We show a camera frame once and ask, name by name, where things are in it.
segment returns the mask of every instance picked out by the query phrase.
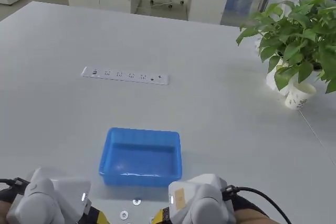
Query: white desk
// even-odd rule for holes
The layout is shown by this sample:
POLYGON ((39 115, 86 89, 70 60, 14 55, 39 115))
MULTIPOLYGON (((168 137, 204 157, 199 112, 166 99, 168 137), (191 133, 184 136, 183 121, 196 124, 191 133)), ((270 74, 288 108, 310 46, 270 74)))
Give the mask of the white desk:
MULTIPOLYGON (((300 113, 265 85, 237 28, 31 3, 0 22, 0 174, 56 166, 91 179, 111 223, 148 223, 165 189, 109 188, 98 164, 110 127, 178 131, 183 178, 217 173, 261 189, 293 223, 334 222, 336 167, 300 113), (174 41, 172 44, 162 41, 174 41), (85 66, 171 75, 168 86, 81 77, 85 66), (142 197, 133 206, 133 197, 142 197)), ((334 131, 334 124, 328 131, 334 131)), ((243 194, 284 221, 258 196, 243 194)))
MULTIPOLYGON (((320 94, 325 93, 326 85, 314 84, 320 94)), ((316 137, 336 164, 336 93, 316 96, 302 114, 308 120, 316 137)))

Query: metal washer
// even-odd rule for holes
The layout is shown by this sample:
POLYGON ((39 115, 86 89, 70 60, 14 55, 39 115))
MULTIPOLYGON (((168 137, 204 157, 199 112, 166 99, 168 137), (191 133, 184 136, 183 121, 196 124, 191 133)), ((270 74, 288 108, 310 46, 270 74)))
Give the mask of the metal washer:
POLYGON ((127 211, 122 211, 120 213, 120 219, 127 220, 127 218, 128 218, 128 212, 127 211))
POLYGON ((138 206, 140 204, 141 204, 141 200, 140 199, 134 199, 133 200, 133 205, 138 206))

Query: black cable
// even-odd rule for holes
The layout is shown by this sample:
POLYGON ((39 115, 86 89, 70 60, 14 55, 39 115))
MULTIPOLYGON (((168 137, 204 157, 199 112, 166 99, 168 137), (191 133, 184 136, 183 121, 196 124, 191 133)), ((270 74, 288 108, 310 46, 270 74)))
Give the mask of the black cable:
POLYGON ((0 178, 0 183, 7 184, 9 186, 14 186, 15 185, 15 180, 0 178))
POLYGON ((285 215, 285 213, 281 210, 281 208, 270 197, 268 197, 266 194, 264 194, 264 193, 262 193, 262 192, 260 192, 256 189, 249 188, 249 187, 228 186, 223 191, 223 200, 227 200, 228 198, 232 198, 235 194, 237 194, 240 191, 249 191, 251 193, 255 193, 255 194, 258 194, 258 195, 262 196, 262 198, 266 199, 268 202, 270 202, 272 204, 272 206, 275 207, 275 209, 281 214, 281 216, 285 219, 285 221, 288 224, 292 224, 290 222, 290 220, 288 219, 288 217, 285 215))

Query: potted plant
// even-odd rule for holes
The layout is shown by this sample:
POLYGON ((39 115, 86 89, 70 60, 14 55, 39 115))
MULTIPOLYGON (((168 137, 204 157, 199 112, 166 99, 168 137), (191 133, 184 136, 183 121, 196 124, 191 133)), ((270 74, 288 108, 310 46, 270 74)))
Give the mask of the potted plant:
POLYGON ((250 16, 249 25, 242 25, 236 42, 246 37, 262 36, 259 56, 269 59, 268 73, 275 72, 278 90, 286 87, 298 74, 302 82, 319 71, 318 79, 328 83, 326 93, 336 91, 336 2, 300 0, 270 4, 264 12, 250 16), (285 15, 281 6, 290 8, 285 15))

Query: paper cup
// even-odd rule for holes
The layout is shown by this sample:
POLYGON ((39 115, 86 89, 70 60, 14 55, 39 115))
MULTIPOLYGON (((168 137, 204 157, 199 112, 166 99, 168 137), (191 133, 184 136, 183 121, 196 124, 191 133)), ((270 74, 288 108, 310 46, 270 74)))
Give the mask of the paper cup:
POLYGON ((315 93, 316 89, 312 85, 296 81, 290 87, 285 105, 292 110, 300 110, 315 93))

